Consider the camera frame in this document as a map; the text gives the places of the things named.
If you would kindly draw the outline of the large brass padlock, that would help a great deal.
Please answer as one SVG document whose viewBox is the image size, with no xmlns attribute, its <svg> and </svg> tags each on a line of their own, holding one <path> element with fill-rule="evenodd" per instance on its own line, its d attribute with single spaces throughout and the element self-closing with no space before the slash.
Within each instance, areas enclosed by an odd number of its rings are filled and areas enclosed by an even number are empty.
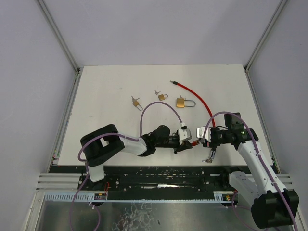
<svg viewBox="0 0 308 231">
<path fill-rule="evenodd" d="M 193 108 L 196 106 L 196 102 L 194 100 L 187 100 L 183 98 L 181 95 L 176 99 L 176 107 L 177 108 Z"/>
</svg>

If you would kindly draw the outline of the small brass padlock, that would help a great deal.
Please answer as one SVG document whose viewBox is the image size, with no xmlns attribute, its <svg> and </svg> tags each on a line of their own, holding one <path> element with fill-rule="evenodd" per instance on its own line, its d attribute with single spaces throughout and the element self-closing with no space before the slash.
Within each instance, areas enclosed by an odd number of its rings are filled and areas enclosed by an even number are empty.
<svg viewBox="0 0 308 231">
<path fill-rule="evenodd" d="M 168 98 L 168 95 L 167 94 L 158 94 L 157 97 L 158 97 L 159 101 L 163 101 L 163 100 Z"/>
<path fill-rule="evenodd" d="M 133 104 L 133 106 L 136 107 L 139 111 L 143 111 L 143 107 L 140 105 L 138 100 L 139 100 L 139 98 L 134 98 L 132 96 L 132 104 Z"/>
</svg>

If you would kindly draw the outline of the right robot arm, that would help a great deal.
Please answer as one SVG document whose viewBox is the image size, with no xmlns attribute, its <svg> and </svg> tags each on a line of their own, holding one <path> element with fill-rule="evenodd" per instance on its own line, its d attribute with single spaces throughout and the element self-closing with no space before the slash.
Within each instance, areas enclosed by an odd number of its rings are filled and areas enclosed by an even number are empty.
<svg viewBox="0 0 308 231">
<path fill-rule="evenodd" d="M 241 118 L 240 113 L 222 111 L 225 129 L 210 127 L 209 123 L 197 128 L 197 138 L 205 147 L 217 148 L 230 144 L 238 151 L 249 168 L 253 180 L 244 172 L 234 171 L 228 182 L 250 205 L 256 226 L 260 229 L 292 225 L 298 230 L 296 213 L 299 196 L 288 190 L 264 157 L 258 136 Z"/>
</svg>

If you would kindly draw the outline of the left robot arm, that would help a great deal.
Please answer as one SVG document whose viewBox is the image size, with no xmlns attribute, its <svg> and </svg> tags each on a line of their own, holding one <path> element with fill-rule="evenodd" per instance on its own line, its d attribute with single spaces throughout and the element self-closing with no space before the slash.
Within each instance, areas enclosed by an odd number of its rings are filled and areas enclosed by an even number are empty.
<svg viewBox="0 0 308 231">
<path fill-rule="evenodd" d="M 180 129 L 171 133 L 165 125 L 140 138 L 118 133 L 114 124 L 109 124 L 81 138 L 81 150 L 78 160 L 85 162 L 86 172 L 93 183 L 104 179 L 104 163 L 119 152 L 131 153 L 138 157 L 147 157 L 155 153 L 156 148 L 172 148 L 174 154 L 193 148 L 189 140 L 190 130 L 184 123 Z"/>
</svg>

